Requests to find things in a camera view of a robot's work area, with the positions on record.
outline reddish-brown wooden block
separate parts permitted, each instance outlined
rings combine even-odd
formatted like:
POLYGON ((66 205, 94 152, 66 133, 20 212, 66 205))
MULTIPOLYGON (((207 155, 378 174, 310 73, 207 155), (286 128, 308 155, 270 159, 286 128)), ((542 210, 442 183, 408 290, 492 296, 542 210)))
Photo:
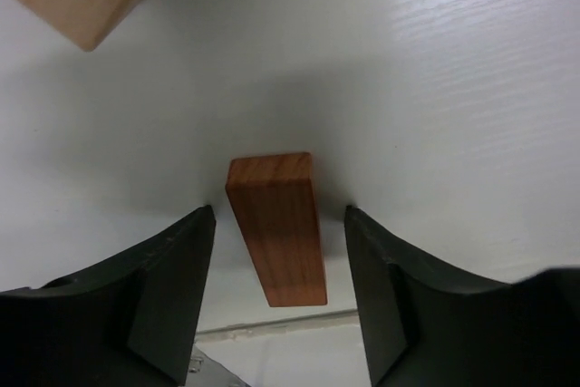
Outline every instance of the reddish-brown wooden block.
POLYGON ((326 305, 310 153, 232 160, 226 192, 270 306, 326 305))

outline black plastic part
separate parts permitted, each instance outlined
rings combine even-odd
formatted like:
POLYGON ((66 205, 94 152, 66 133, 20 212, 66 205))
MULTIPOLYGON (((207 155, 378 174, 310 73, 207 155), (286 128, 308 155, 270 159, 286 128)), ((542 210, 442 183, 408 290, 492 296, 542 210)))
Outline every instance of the black plastic part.
POLYGON ((372 386, 580 385, 580 269, 516 284, 413 247, 357 208, 345 231, 372 386))
POLYGON ((0 293, 0 385, 185 384, 215 226, 206 206, 41 289, 0 293))

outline white surface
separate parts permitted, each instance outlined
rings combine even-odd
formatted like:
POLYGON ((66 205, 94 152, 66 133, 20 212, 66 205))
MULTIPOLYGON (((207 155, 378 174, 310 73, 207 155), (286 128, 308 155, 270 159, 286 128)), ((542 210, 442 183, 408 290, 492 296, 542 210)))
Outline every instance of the white surface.
POLYGON ((356 202, 485 276, 580 263, 579 0, 145 0, 82 53, 0 0, 0 288, 93 264, 205 202, 200 329, 354 307, 356 202), (309 150, 330 304, 269 309, 230 159, 309 150))
MULTIPOLYGON (((198 347, 252 387, 371 385, 358 325, 200 343, 198 347)), ((195 375, 190 377, 188 382, 194 381, 195 375)))

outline gray metal piece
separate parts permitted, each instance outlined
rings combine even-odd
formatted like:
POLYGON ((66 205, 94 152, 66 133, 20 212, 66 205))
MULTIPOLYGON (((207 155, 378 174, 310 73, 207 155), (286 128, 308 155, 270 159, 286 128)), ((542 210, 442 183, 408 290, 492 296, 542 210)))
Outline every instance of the gray metal piece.
POLYGON ((250 387, 220 363, 193 347, 186 387, 250 387))

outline metal bracket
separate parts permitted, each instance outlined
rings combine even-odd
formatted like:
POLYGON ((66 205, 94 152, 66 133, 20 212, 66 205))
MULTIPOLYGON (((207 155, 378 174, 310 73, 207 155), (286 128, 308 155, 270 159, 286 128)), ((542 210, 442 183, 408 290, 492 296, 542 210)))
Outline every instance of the metal bracket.
POLYGON ((220 363, 193 346, 187 387, 250 387, 220 363))

